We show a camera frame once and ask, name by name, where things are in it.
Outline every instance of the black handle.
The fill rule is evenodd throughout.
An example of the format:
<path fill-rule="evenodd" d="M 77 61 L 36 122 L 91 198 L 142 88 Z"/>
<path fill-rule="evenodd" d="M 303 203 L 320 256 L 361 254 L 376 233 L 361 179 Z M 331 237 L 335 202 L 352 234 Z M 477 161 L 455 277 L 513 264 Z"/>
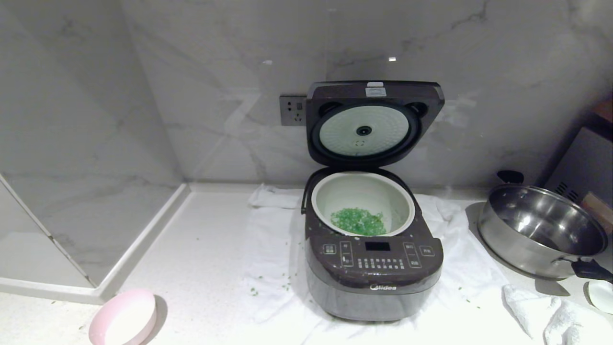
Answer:
<path fill-rule="evenodd" d="M 599 281 L 608 281 L 613 284 L 613 273 L 600 266 L 594 259 L 590 261 L 581 261 L 581 259 L 578 259 L 572 262 L 571 266 L 577 277 L 598 279 Z"/>
<path fill-rule="evenodd" d="M 300 205 L 300 214 L 304 214 L 307 211 L 307 194 L 309 190 L 312 188 L 311 184 L 313 183 L 313 180 L 315 179 L 315 175 L 317 174 L 312 174 L 311 176 L 309 176 L 308 180 L 306 181 L 305 191 L 304 193 L 302 193 L 302 204 Z"/>
<path fill-rule="evenodd" d="M 496 175 L 506 184 L 522 184 L 524 182 L 524 174 L 519 171 L 501 170 Z"/>

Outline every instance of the digital display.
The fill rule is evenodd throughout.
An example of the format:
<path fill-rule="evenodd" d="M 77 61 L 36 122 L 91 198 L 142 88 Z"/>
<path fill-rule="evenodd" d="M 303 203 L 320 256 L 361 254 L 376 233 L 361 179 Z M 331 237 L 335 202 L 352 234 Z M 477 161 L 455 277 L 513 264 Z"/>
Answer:
<path fill-rule="evenodd" d="M 378 252 L 389 252 L 391 248 L 388 242 L 364 242 L 366 250 L 376 250 Z"/>

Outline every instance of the chopped green vegetable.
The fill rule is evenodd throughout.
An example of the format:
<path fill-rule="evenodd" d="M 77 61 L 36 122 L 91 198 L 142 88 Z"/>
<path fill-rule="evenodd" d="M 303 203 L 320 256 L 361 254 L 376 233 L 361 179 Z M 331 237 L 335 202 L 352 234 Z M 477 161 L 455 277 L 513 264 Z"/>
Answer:
<path fill-rule="evenodd" d="M 386 233 L 382 219 L 383 213 L 381 212 L 372 215 L 367 210 L 356 207 L 352 209 L 342 209 L 332 213 L 331 221 L 335 226 L 350 233 L 365 236 L 379 236 Z"/>

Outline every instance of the rice cooker handle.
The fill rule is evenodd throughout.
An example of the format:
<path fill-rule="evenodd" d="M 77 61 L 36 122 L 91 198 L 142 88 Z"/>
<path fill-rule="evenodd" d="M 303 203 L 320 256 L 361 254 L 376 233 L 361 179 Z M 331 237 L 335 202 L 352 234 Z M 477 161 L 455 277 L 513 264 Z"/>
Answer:
<path fill-rule="evenodd" d="M 313 180 L 315 179 L 315 175 L 317 174 L 311 175 L 306 182 L 305 191 L 304 193 L 302 193 L 302 205 L 300 207 L 300 214 L 304 214 L 307 211 L 308 191 L 311 190 L 311 184 L 313 183 Z"/>
<path fill-rule="evenodd" d="M 598 279 L 600 281 L 608 281 L 613 284 L 613 273 L 607 271 L 606 268 L 600 266 L 594 259 L 590 261 L 582 261 L 578 259 L 571 263 L 573 271 L 577 277 Z"/>

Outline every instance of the white marble tile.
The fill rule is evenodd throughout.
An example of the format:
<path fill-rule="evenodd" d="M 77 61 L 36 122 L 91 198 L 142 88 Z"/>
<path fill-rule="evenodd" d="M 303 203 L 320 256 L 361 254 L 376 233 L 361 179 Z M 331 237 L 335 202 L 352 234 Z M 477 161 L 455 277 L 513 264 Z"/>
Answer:
<path fill-rule="evenodd" d="M 92 288 L 0 180 L 0 277 Z"/>
<path fill-rule="evenodd" d="M 181 183 L 118 1 L 0 4 L 0 173 L 100 283 Z"/>
<path fill-rule="evenodd" d="M 192 180 L 304 183 L 318 165 L 277 97 L 340 79 L 439 82 L 446 106 L 389 169 L 411 185 L 541 174 L 613 82 L 613 2 L 123 0 Z"/>

